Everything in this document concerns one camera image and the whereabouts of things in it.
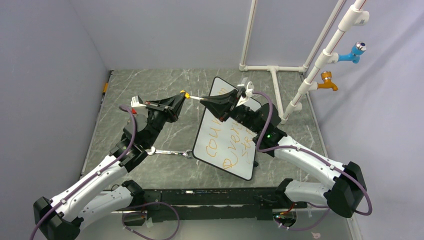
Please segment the yellow marker pen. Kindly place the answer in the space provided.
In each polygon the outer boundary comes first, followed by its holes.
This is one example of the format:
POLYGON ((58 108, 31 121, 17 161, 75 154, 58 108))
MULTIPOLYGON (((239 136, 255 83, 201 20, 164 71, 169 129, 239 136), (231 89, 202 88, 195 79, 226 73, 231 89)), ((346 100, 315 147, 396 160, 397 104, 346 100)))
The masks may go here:
POLYGON ((197 100, 197 101, 201 101, 201 100, 203 100, 203 98, 202 98, 202 97, 192 96, 192 95, 191 95, 189 98, 190 98, 190 99, 197 100))

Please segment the yellow marker cap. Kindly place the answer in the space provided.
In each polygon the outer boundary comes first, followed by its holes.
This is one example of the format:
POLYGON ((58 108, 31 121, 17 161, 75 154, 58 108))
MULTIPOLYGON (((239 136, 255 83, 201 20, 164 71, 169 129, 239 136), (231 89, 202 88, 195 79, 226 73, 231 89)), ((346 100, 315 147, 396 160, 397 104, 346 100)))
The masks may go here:
POLYGON ((191 98, 191 95, 187 91, 185 91, 185 90, 181 90, 180 93, 183 94, 183 96, 186 99, 190 99, 191 98))

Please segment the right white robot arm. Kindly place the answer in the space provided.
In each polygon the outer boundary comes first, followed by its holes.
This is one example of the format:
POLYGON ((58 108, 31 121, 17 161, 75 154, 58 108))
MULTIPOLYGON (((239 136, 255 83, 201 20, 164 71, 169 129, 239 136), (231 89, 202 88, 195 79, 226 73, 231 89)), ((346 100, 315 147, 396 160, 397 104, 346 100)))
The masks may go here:
POLYGON ((278 128, 281 119, 270 97, 260 91, 257 94, 267 100, 257 110, 243 104, 248 95, 235 89, 199 101, 219 121, 233 119, 254 132, 257 152, 294 164, 317 179, 315 183, 284 179, 275 190, 276 203, 282 208, 294 202, 319 204, 344 218, 371 215, 373 205, 361 167, 353 161, 332 160, 298 143, 278 128))

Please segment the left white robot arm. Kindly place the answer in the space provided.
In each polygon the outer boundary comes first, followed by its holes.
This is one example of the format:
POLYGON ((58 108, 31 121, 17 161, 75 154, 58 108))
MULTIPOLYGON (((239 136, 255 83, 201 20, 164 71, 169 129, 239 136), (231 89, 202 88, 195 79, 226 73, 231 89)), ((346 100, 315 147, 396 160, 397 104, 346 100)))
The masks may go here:
POLYGON ((134 170, 156 153, 154 143, 166 123, 179 119, 189 94, 186 91, 160 100, 143 101, 138 96, 119 109, 129 114, 121 140, 104 159, 71 187, 54 197, 41 197, 33 205, 35 231, 48 240, 74 240, 91 223, 109 213, 144 203, 143 189, 125 181, 112 193, 101 195, 111 183, 134 170))

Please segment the black-framed whiteboard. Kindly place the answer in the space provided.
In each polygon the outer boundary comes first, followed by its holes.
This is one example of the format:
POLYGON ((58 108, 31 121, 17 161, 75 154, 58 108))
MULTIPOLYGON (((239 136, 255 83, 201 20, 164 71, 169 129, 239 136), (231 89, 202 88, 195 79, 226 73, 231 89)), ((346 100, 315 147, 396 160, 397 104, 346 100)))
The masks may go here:
POLYGON ((205 109, 192 154, 199 161, 249 181, 253 177, 256 135, 232 118, 219 121, 205 109))

